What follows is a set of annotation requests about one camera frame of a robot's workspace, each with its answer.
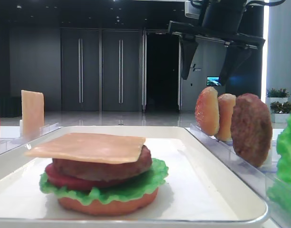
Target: gray door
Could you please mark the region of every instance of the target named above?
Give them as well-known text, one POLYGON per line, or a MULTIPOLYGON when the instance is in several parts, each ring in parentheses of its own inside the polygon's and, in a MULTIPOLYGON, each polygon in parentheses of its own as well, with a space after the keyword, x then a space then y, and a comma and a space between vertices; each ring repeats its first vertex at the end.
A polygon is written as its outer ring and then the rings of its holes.
POLYGON ((138 31, 103 31, 103 111, 139 110, 138 31))
POLYGON ((99 110, 99 35, 90 29, 62 30, 62 110, 99 110))

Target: bottom bun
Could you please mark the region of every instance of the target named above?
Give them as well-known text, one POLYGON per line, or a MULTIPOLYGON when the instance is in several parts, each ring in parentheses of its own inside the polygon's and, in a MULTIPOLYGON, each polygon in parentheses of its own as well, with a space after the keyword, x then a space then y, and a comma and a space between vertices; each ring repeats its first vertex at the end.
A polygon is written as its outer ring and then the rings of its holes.
POLYGON ((109 204, 102 204, 94 200, 90 205, 84 206, 78 200, 71 198, 58 199, 59 204, 68 210, 74 210, 94 216, 119 216, 130 214, 140 208, 151 204, 158 193, 158 188, 152 194, 145 194, 140 199, 128 202, 112 201, 109 204))

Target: burger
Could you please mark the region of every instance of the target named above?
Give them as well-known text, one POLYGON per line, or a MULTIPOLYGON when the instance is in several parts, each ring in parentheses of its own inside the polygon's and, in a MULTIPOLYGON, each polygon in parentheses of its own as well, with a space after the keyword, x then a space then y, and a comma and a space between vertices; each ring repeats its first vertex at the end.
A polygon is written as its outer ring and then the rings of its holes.
POLYGON ((151 157, 143 137, 69 133, 28 150, 52 158, 40 176, 41 192, 65 209, 94 216, 130 214, 151 204, 168 167, 151 157))

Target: white tray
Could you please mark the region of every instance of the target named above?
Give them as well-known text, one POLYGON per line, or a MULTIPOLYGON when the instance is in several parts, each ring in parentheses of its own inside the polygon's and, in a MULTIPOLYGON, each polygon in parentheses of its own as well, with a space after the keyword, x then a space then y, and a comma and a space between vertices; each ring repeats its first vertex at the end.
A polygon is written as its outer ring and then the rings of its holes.
POLYGON ((268 218, 266 202, 180 127, 63 127, 0 155, 3 228, 260 228, 268 218), (72 132, 146 137, 152 157, 169 167, 167 183, 160 187, 154 203, 129 216, 97 218, 64 210, 53 194, 41 193, 39 176, 51 159, 30 159, 24 152, 72 132))

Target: screen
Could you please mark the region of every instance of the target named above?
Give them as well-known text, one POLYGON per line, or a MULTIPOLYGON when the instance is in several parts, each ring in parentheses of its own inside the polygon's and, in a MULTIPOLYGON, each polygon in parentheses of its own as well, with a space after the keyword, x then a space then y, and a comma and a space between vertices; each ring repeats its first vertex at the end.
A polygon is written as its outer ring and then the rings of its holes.
POLYGON ((222 86, 218 79, 219 77, 207 77, 207 86, 222 86))

